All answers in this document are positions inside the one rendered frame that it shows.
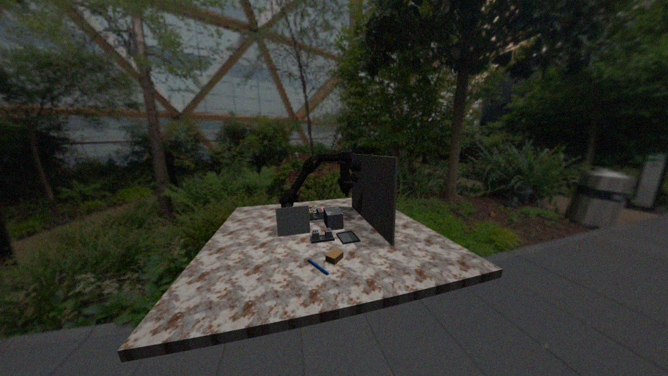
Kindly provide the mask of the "black flat panel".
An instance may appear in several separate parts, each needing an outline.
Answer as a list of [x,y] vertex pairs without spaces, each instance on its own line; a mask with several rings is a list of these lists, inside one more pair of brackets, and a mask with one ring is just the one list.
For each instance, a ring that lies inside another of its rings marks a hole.
[[398,158],[352,153],[352,161],[360,160],[361,172],[352,171],[352,207],[391,246],[394,230],[398,185]]

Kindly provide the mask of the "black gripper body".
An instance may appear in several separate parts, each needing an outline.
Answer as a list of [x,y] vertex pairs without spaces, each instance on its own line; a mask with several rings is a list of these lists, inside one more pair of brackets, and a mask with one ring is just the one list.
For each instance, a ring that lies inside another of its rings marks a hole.
[[348,180],[348,175],[350,175],[349,171],[348,172],[341,172],[340,171],[341,177],[338,179],[339,183],[342,183],[343,187],[353,187],[353,183]]

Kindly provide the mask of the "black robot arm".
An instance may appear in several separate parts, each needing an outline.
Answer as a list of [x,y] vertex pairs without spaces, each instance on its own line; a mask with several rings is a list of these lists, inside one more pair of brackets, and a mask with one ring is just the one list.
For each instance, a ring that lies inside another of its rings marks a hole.
[[[315,164],[313,163],[314,160],[317,160]],[[290,187],[290,189],[288,189],[282,195],[281,199],[279,200],[281,208],[293,207],[293,203],[298,198],[297,192],[302,186],[306,177],[311,174],[323,161],[338,162],[337,164],[340,164],[341,172],[348,172],[349,168],[350,171],[361,172],[362,170],[362,162],[360,160],[352,161],[348,151],[340,153],[317,153],[316,156],[310,157],[304,162],[302,172],[299,174],[292,187]],[[355,174],[348,175],[348,180],[357,182],[358,177],[355,176]]]

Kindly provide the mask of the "tan rectangular block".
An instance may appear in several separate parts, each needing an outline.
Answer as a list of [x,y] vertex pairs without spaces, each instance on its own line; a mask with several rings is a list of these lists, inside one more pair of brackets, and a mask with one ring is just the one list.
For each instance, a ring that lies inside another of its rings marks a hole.
[[332,263],[334,265],[338,263],[342,258],[343,258],[343,252],[336,249],[332,250],[331,252],[325,255],[325,261]]

